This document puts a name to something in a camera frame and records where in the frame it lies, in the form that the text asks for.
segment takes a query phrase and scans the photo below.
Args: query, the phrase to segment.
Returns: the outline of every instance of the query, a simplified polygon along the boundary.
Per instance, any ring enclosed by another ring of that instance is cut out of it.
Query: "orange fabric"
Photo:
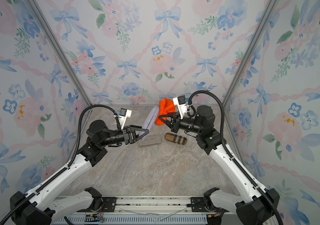
[[[167,99],[167,98],[164,98],[163,100],[160,100],[159,108],[160,108],[160,110],[159,110],[158,117],[161,116],[161,115],[166,115],[168,113],[175,112],[174,103],[170,99]],[[159,120],[158,117],[155,120],[155,125],[158,125],[158,126],[164,125],[164,123],[161,120]]]

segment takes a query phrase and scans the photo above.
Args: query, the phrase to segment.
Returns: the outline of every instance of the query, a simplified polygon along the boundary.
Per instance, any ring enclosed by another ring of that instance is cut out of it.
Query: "pink flower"
[[[81,73],[82,74],[89,74],[89,75],[94,75],[95,73],[95,66],[91,65],[90,63],[83,64],[83,67],[81,68]]]
[[[113,22],[122,21],[121,15],[123,13],[123,10],[120,5],[118,5],[116,1],[113,1],[112,3],[107,1],[106,3],[107,5],[104,5],[102,7],[104,12],[106,12],[106,20]]]
[[[75,116],[80,116],[81,112],[84,110],[84,104],[81,100],[75,100],[72,104],[72,111]]]
[[[300,154],[296,144],[302,138],[302,129],[294,117],[286,112],[279,113],[268,123],[268,128],[274,134],[275,141],[281,143],[278,148],[278,151],[282,151],[281,156],[296,160],[295,155]]]
[[[216,0],[216,1],[199,1],[194,0],[192,2],[192,10],[196,15],[199,15],[200,18],[206,18],[209,17],[209,15],[214,14],[219,10],[221,7],[222,0]]]
[[[291,49],[291,46],[288,41],[282,42],[275,50],[275,59],[277,61],[280,61],[283,58],[287,57],[290,52],[290,49]]]
[[[78,60],[78,59],[72,59],[71,65],[78,65],[78,66],[80,66],[79,60]]]
[[[142,95],[137,95],[137,96],[131,97],[129,100],[130,100],[130,102],[135,103],[136,105],[138,105],[141,102],[146,101],[145,97]]]
[[[79,61],[84,62],[84,63],[91,63],[92,58],[88,56],[87,52],[84,52],[84,54],[81,52],[78,52],[77,54],[79,55],[79,57],[78,57]]]
[[[151,58],[150,60],[150,73],[151,74],[164,74],[170,72],[170,68],[174,67],[172,62],[173,58],[167,54],[159,54]]]
[[[236,65],[239,66],[240,65],[241,60],[240,59],[236,59],[235,62],[232,65]]]
[[[18,104],[15,111],[14,120],[16,126],[25,130],[28,137],[33,136],[41,123],[40,118],[47,118],[49,108],[42,100],[35,101],[33,98],[24,98]]]
[[[240,123],[236,124],[236,129],[240,139],[243,140],[245,138],[245,129],[240,125]]]
[[[101,27],[103,33],[107,37],[115,37],[117,33],[117,26],[113,21],[106,21]]]
[[[17,20],[10,4],[0,0],[0,33],[15,36]]]
[[[44,181],[55,173],[55,169],[49,166],[41,175],[41,180]]]

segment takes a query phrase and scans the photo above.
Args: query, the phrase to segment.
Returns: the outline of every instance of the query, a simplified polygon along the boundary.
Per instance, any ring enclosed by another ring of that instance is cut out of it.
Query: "gray sponge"
[[[153,145],[159,145],[161,144],[161,136],[160,134],[154,134],[154,135],[147,135],[143,139],[145,140],[139,140],[138,146],[141,147],[146,147],[146,146],[153,146]]]

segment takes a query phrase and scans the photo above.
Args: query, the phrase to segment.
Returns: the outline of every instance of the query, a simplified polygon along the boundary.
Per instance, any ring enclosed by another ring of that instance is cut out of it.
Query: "marble floor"
[[[120,108],[132,110],[125,125],[142,126],[153,106],[113,106],[115,110]],[[215,128],[219,130],[220,110],[216,106],[212,109],[216,116]],[[93,109],[87,127],[97,119],[104,120],[109,129],[116,129],[109,110]],[[108,153],[103,159],[78,177],[61,195],[75,195],[87,187],[96,188],[102,195],[203,195],[213,187],[239,194],[223,169],[198,147],[194,137],[180,130],[178,134],[188,139],[187,144],[180,145],[163,138],[168,132],[170,129],[166,125],[153,125],[148,135],[162,136],[162,143],[157,146],[140,148],[134,143],[106,148]],[[86,138],[84,132],[80,146]],[[234,149],[227,126],[224,126],[224,138]]]

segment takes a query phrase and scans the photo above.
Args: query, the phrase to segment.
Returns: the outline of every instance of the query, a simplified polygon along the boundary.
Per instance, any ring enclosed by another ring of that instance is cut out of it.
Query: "green leaf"
[[[88,2],[97,11],[103,11],[102,6],[100,5],[100,2],[98,2],[97,0],[88,0]]]
[[[100,28],[105,22],[105,14],[100,14],[96,19],[97,28]]]
[[[162,74],[158,74],[155,78],[155,83],[162,79]]]
[[[46,114],[46,119],[43,116],[41,116],[40,120],[45,122],[45,121],[48,121],[50,118],[51,118],[51,114],[49,114],[49,115]]]
[[[44,140],[45,139],[45,127],[42,124],[38,125],[38,132],[40,134],[40,137]]]
[[[282,152],[282,151],[278,151],[278,150],[277,150],[277,148],[278,148],[279,146],[281,146],[281,143],[280,143],[279,141],[277,141],[277,142],[275,143],[275,152],[276,152],[277,157],[281,160],[281,152]]]
[[[288,32],[282,34],[281,37],[278,39],[277,44],[279,44],[279,43],[281,43],[281,42],[283,42],[283,41],[286,41],[287,39],[290,38],[290,36],[291,36],[292,34],[293,34],[292,31],[288,31]]]
[[[295,9],[293,11],[293,16],[291,17],[290,20],[290,26],[295,29],[297,22],[299,21],[300,13],[299,13],[299,8],[297,5],[295,5]]]
[[[275,141],[275,137],[272,134],[267,134],[263,137],[263,139],[267,142],[273,143]]]

